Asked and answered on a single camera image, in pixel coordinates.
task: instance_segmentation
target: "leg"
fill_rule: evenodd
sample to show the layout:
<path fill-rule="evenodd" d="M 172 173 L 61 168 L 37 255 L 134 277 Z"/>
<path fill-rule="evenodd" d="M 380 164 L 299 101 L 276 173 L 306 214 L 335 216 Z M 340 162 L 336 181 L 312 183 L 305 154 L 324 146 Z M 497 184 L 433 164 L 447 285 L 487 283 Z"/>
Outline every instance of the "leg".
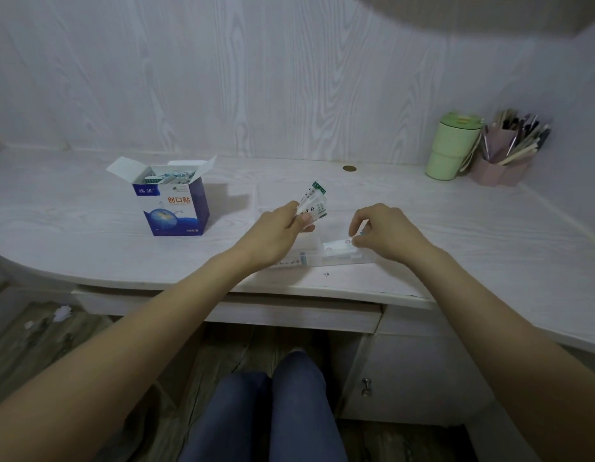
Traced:
<path fill-rule="evenodd" d="M 250 461 L 259 431 L 270 418 L 269 399 L 270 378 L 264 372 L 225 377 L 190 430 L 179 462 Z"/>
<path fill-rule="evenodd" d="M 272 379 L 270 462 L 346 461 L 325 396 L 325 379 L 305 352 L 291 352 Z"/>

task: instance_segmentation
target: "bandage box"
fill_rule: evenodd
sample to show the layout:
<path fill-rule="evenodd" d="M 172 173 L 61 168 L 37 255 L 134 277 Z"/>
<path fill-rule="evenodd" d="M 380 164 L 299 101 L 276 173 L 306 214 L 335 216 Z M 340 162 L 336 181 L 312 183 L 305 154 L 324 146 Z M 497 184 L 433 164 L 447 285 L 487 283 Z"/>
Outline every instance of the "bandage box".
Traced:
<path fill-rule="evenodd" d="M 210 217 L 201 177 L 215 161 L 216 157 L 147 166 L 120 157 L 107 170 L 132 185 L 154 236 L 191 236 L 202 235 Z M 160 178 L 151 175 L 169 177 L 158 182 Z"/>

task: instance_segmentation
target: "white wood-grain wall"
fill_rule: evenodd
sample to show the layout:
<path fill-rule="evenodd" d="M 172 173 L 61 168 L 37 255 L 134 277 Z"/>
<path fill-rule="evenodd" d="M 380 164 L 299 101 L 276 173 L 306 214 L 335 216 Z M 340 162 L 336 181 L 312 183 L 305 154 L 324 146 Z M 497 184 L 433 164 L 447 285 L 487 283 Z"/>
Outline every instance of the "white wood-grain wall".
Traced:
<path fill-rule="evenodd" d="M 0 140 L 421 164 L 446 111 L 522 105 L 540 42 L 360 0 L 0 0 Z"/>

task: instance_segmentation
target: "floor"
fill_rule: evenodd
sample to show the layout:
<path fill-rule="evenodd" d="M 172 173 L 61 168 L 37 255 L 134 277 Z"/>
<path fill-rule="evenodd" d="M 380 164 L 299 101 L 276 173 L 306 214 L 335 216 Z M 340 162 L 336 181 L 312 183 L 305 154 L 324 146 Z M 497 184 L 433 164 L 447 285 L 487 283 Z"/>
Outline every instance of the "floor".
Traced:
<path fill-rule="evenodd" d="M 30 304 L 0 336 L 0 401 L 42 369 L 112 322 L 103 316 L 75 311 L 52 322 L 55 304 Z M 304 347 L 326 373 L 326 335 L 310 329 L 208 323 L 194 360 L 191 379 L 176 410 L 161 392 L 147 396 L 152 418 L 146 420 L 135 456 L 97 458 L 107 462 L 175 461 L 188 428 L 201 416 L 224 376 L 238 370 L 262 370 L 271 375 L 294 347 Z M 442 428 L 405 424 L 339 420 L 348 459 L 357 461 L 474 461 L 463 427 Z"/>

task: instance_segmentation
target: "right hand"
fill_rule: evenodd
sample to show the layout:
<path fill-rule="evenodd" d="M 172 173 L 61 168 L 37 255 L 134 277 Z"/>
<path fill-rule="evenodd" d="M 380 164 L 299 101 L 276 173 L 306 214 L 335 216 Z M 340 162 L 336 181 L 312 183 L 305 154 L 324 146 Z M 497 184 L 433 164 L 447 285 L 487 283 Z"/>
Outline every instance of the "right hand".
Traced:
<path fill-rule="evenodd" d="M 364 220 L 368 223 L 363 234 L 355 236 Z M 402 264 L 418 260 L 424 252 L 433 248 L 400 209 L 381 203 L 355 212 L 348 234 L 353 237 L 354 246 L 370 248 L 379 256 Z"/>

